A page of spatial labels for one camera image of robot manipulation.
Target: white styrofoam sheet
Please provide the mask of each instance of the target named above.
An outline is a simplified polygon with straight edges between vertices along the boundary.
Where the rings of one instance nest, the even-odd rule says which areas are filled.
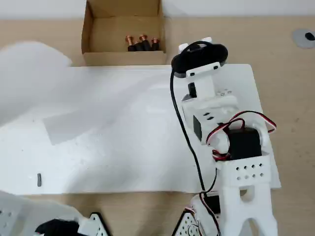
[[[200,190],[170,98],[170,66],[62,70],[64,81],[55,85],[49,99],[0,127],[1,190],[14,194]],[[214,83],[218,89],[233,90],[241,110],[261,111],[249,65],[225,65]],[[187,83],[175,79],[174,87],[180,103]],[[211,152],[188,133],[208,187],[214,178]],[[37,173],[42,175],[41,187]],[[272,180],[272,187],[280,187],[275,164]]]

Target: electronic component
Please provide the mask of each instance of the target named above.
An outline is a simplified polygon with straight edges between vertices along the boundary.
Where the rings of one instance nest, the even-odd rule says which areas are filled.
[[[128,52],[135,52],[136,51],[136,47],[134,46],[133,42],[132,42],[133,38],[130,35],[126,36],[126,42],[128,43]]]
[[[140,35],[139,39],[142,42],[144,51],[151,51],[150,43],[148,42],[148,37],[145,34]]]

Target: wooden table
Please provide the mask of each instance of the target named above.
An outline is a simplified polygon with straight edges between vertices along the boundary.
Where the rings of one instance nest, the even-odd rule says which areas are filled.
[[[83,65],[83,20],[0,21],[0,45],[36,39]],[[272,193],[279,235],[313,235],[315,219],[315,49],[291,40],[297,28],[314,30],[315,17],[177,18],[165,20],[168,62],[180,43],[210,35],[229,50],[229,63],[252,65],[265,114],[278,124],[272,135],[282,189]],[[121,193],[32,196],[100,210],[114,235],[169,236],[191,194]]]

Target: open cardboard box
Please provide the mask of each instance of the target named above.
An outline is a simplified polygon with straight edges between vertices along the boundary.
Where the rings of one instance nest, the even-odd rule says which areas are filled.
[[[162,51],[128,52],[126,35],[160,40]],[[88,66],[165,64],[164,22],[160,0],[87,0],[82,54]]]

